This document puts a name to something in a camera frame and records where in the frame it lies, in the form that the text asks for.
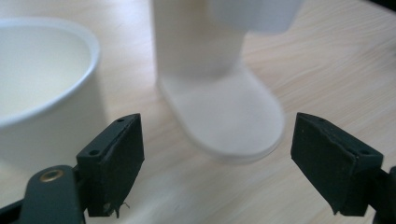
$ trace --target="white plastic base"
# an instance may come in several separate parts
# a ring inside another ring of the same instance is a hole
[[[152,0],[158,83],[186,133],[228,161],[273,151],[284,117],[241,62],[245,32],[211,21],[202,0]]]

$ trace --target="cup rim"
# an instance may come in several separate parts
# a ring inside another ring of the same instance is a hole
[[[15,115],[4,116],[0,118],[0,130],[19,123],[23,120],[35,117],[51,108],[61,103],[68,97],[70,97],[75,91],[79,90],[85,82],[92,76],[94,70],[99,63],[100,57],[100,47],[99,41],[96,36],[84,26],[75,23],[73,21],[67,21],[58,18],[50,17],[22,17],[22,18],[10,18],[0,20],[0,29],[8,27],[47,27],[53,29],[59,29],[66,31],[79,37],[88,47],[91,61],[89,67],[85,70],[84,75],[82,75],[77,82],[75,82],[68,89],[62,93],[54,96],[52,99],[48,100],[42,105],[35,106],[34,108],[24,110]]]

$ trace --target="dark object in corner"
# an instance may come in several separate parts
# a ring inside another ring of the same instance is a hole
[[[396,170],[381,170],[383,155],[329,121],[297,114],[291,157],[336,214],[396,223]]]
[[[90,217],[118,217],[144,159],[140,115],[117,119],[78,153],[75,168],[32,176],[24,199],[0,209],[0,223],[81,224],[86,208]]]
[[[369,0],[369,1],[396,12],[395,0]]]

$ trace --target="light wood surface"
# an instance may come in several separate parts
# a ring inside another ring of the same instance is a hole
[[[249,35],[247,65],[287,116],[280,146],[245,165],[195,146],[156,87],[148,0],[2,0],[0,18],[59,17],[92,30],[108,121],[141,113],[146,161],[120,219],[89,223],[371,223],[334,216],[290,158],[297,112],[323,117],[396,165],[396,14],[359,0],[306,0],[283,35]],[[23,196],[29,176],[0,169],[0,206]]]

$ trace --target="wood grain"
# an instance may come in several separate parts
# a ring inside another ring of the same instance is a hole
[[[252,164],[216,161],[183,133],[155,84],[148,0],[2,0],[0,18],[59,17],[99,38],[108,121],[141,113],[146,161],[120,219],[89,223],[371,223],[334,216],[290,159],[298,111],[328,119],[396,165],[396,14],[363,1],[306,0],[282,35],[250,34],[244,59],[287,115],[280,146]],[[29,176],[0,164],[0,206]]]

